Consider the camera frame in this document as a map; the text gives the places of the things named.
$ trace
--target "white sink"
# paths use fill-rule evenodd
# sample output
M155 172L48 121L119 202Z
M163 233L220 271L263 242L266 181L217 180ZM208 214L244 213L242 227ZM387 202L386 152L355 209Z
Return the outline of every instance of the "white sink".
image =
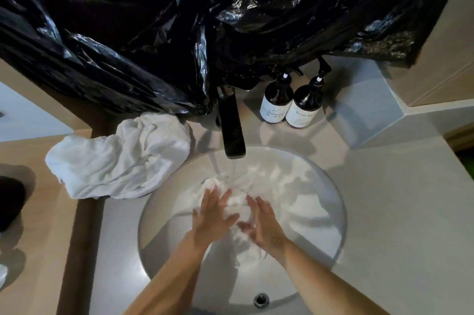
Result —
M298 155L248 146L247 156L241 159L230 160L219 150L187 162L151 195L138 227L140 258L148 276L161 269L191 228L186 205L190 189L216 176L240 185L245 178L253 196L283 193L284 206L276 211L284 212L286 235L318 261L333 266L343 244L346 216L332 181L316 164ZM229 239L212 244L201 267L193 307L219 314L254 314L300 301L289 277L271 256L250 267L237 269L234 264ZM265 310L254 306L260 293L270 300Z

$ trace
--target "faucet spout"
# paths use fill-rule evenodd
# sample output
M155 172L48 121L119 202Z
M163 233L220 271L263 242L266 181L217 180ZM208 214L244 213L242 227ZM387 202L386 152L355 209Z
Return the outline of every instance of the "faucet spout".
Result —
M246 155L244 134L240 125L235 89L232 86L217 87L217 107L224 150L229 159L243 158Z

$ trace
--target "person's right arm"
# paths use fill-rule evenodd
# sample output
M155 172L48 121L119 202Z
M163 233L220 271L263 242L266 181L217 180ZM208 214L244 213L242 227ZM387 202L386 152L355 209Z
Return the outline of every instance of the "person's right arm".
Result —
M247 196L254 225L237 223L240 229L285 268L299 294L314 315L387 315L380 306L310 258L289 240L268 202Z

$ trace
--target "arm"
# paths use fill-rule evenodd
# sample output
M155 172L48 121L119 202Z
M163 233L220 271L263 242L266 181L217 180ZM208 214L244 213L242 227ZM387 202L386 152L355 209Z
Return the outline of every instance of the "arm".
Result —
M317 263L287 239L268 202L247 196L255 226L239 222L240 229L285 268L314 315L388 315L380 306Z
M219 199L217 188L206 190L200 213L193 210L193 229L123 315L181 315L189 309L206 249L238 220L238 214L223 219L231 193Z

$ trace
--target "white label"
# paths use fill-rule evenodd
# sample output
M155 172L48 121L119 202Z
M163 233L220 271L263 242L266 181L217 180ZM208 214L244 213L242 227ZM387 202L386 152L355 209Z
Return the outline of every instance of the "white label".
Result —
M304 128L309 123L311 123L311 120L314 118L318 110L319 109L308 112L301 109L292 100L292 104L290 105L288 113L286 114L286 121L293 127Z
M262 106L260 107L260 115L264 118L265 121L269 123L278 123L285 119L286 112L290 107L291 103L287 105L273 105L270 103L267 98L264 97L262 101Z

